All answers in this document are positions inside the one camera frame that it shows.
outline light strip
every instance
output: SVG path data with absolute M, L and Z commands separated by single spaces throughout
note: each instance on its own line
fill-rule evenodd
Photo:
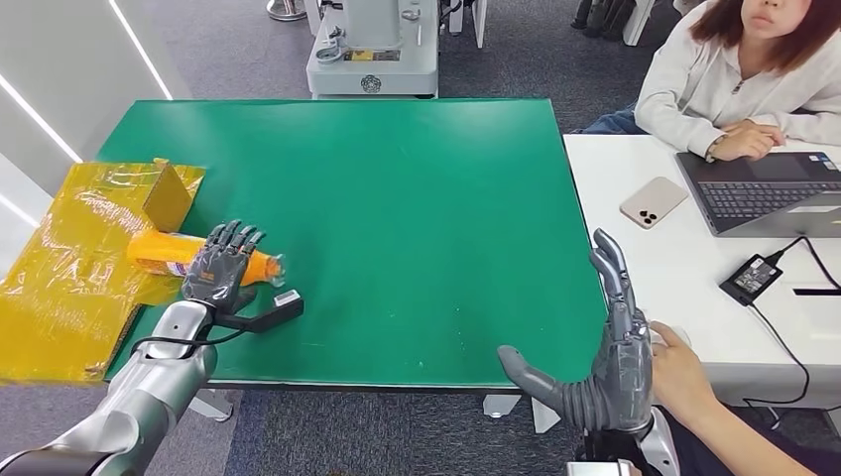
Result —
M 161 91 L 164 92 L 164 96 L 172 101 L 173 96 L 170 94 L 170 90 L 164 84 L 164 80 L 161 79 L 161 75 L 158 74 L 158 70 L 155 69 L 155 65 L 152 64 L 152 60 L 149 59 L 149 55 L 146 54 L 146 50 L 143 49 L 143 45 L 140 44 L 140 40 L 137 39 L 137 35 L 134 34 L 134 30 L 132 30 L 131 25 L 129 25 L 128 20 L 126 20 L 126 16 L 123 15 L 123 11 L 120 10 L 120 7 L 117 6 L 117 0 L 108 0 L 108 5 L 111 5 L 111 10 L 114 10 L 114 14 L 117 16 L 117 19 L 120 20 L 120 23 L 123 25 L 126 33 L 128 34 L 129 38 L 131 39 L 132 43 L 134 44 L 134 48 L 137 49 L 137 52 L 140 54 L 140 58 L 143 59 L 143 62 L 146 64 L 146 67 L 152 73 L 152 76 L 155 78 L 155 81 L 158 82 L 158 86 L 161 88 Z
M 26 214 L 26 212 L 24 210 L 18 208 L 18 205 L 12 203 L 5 196 L 0 195 L 0 203 L 6 205 L 6 208 L 9 208 L 10 210 L 12 210 L 12 213 L 18 215 L 22 220 L 26 221 L 27 223 L 29 223 L 33 227 L 38 228 L 39 223 L 35 220 L 35 218 Z
M 67 154 L 71 159 L 73 159 L 74 162 L 81 164 L 81 157 L 79 157 L 78 154 L 70 148 L 67 142 L 65 142 L 64 139 L 61 138 L 58 132 L 56 132 L 52 127 L 50 127 L 50 124 L 47 124 L 47 121 L 45 121 L 44 118 L 41 117 L 41 114 L 39 114 L 35 109 L 32 108 L 32 106 L 29 105 L 28 102 L 26 102 L 26 99 L 24 99 L 23 96 L 21 96 L 20 93 L 14 87 L 12 87 L 12 84 L 9 83 L 9 81 L 7 81 L 5 77 L 3 77 L 3 74 L 0 74 L 0 86 L 2 86 L 3 89 L 6 92 L 8 92 L 10 96 L 12 96 L 12 99 L 14 99 L 15 102 L 17 102 L 18 105 L 21 106 L 21 108 L 23 108 L 23 110 L 26 111 L 27 114 L 29 114 L 29 117 L 31 117 L 32 120 L 34 120 L 39 125 L 39 127 L 41 127 L 41 129 L 44 132 L 46 132 L 48 136 L 50 136 L 50 139 L 53 139 L 53 142 L 55 142 L 56 145 L 58 145 L 64 151 L 65 154 Z

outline floor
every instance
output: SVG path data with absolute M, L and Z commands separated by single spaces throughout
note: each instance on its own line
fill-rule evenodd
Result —
M 304 65 L 311 36 L 306 22 L 269 20 L 265 0 L 144 2 L 194 97 L 309 97 Z M 561 131 L 584 127 L 633 101 L 657 44 L 673 25 L 673 12 L 656 9 L 660 18 L 651 22 L 655 26 L 644 35 L 643 46 L 630 49 L 585 39 L 571 30 L 568 22 L 575 3 L 490 2 L 484 50 L 475 49 L 469 23 L 462 36 L 442 37 L 440 95 L 549 97 Z M 93 410 L 103 395 L 102 387 L 0 387 L 0 455 L 50 441 Z M 412 395 L 229 391 L 226 397 L 242 413 L 225 423 L 187 413 L 147 474 L 473 474 L 480 460 L 481 467 L 493 468 L 495 474 L 554 474 L 557 465 L 551 462 L 568 457 L 572 447 L 563 427 L 544 440 L 528 434 L 528 406 L 522 403 L 513 418 L 494 422 L 476 416 L 478 401 L 472 396 L 431 400 Z M 332 411 L 342 407 L 360 409 L 339 417 L 342 427 L 356 428 L 353 438 L 329 430 L 336 423 Z M 407 418 L 406 425 L 396 427 L 409 428 L 414 443 L 406 440 L 406 445 L 394 446 L 411 436 L 390 429 L 391 418 Z M 427 420 L 440 427 L 422 423 Z M 470 421 L 469 431 L 446 425 L 457 420 Z M 786 428 L 799 427 L 791 429 L 791 435 L 804 442 L 811 438 L 841 448 L 837 439 L 815 431 L 822 422 L 821 414 L 804 413 L 787 418 Z M 391 441 L 393 446 L 351 444 L 364 441 L 366 434 L 376 435 L 371 443 Z M 266 435 L 271 444 L 261 443 Z M 296 453 L 300 444 L 310 441 L 304 453 L 319 454 L 320 459 Z M 475 454 L 480 446 L 491 449 Z M 267 448 L 277 453 L 261 453 Z M 346 452 L 333 454 L 331 448 Z M 349 456 L 338 460 L 336 454 Z

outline white wall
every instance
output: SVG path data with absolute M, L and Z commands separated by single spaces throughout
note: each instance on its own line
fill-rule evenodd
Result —
M 13 209 L 40 221 L 135 100 L 190 98 L 140 1 L 0 0 L 0 279 L 35 229 Z
M 51 201 L 45 191 L 0 154 L 0 280 L 29 241 Z

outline green mat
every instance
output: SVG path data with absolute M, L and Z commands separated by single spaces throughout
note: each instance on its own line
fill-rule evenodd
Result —
M 256 224 L 306 301 L 220 345 L 214 380 L 510 386 L 500 344 L 589 372 L 605 305 L 547 100 L 141 101 L 98 160 L 153 157 L 207 168 L 182 232 Z

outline power adapter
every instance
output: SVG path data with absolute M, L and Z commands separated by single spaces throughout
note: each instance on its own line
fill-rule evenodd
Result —
M 782 270 L 777 267 L 778 258 L 754 255 L 718 287 L 741 305 L 751 305 L 782 276 Z

